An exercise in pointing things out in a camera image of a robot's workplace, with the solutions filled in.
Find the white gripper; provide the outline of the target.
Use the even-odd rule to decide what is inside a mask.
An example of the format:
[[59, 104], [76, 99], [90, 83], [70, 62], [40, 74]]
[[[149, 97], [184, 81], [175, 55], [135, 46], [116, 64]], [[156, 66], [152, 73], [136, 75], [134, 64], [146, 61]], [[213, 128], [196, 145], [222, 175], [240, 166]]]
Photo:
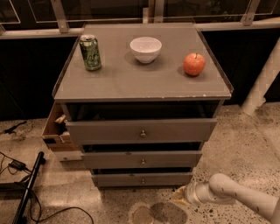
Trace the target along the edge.
[[207, 182], [193, 182], [188, 186], [181, 186], [171, 196], [173, 201], [186, 201], [193, 205], [213, 203], [219, 205], [233, 205], [235, 200], [228, 196], [218, 196]]

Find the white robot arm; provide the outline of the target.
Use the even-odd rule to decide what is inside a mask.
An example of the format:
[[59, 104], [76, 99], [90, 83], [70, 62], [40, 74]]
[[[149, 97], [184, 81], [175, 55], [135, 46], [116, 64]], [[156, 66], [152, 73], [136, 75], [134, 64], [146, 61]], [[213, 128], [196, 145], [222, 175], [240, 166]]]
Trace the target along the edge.
[[206, 182], [192, 182], [177, 189], [171, 199], [180, 204], [233, 205], [239, 201], [270, 224], [280, 224], [280, 198], [240, 185], [229, 176], [215, 173]]

